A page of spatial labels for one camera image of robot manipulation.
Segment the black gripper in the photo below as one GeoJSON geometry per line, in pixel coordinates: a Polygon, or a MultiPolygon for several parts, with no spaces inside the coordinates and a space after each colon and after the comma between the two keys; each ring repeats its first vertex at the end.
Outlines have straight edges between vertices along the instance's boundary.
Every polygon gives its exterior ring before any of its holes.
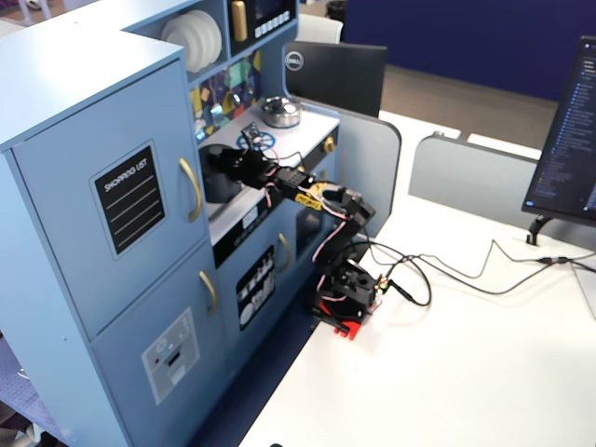
{"type": "Polygon", "coordinates": [[[231,180],[260,189],[279,168],[279,163],[261,152],[262,134],[255,122],[241,130],[242,149],[221,159],[222,172],[231,180]]]}

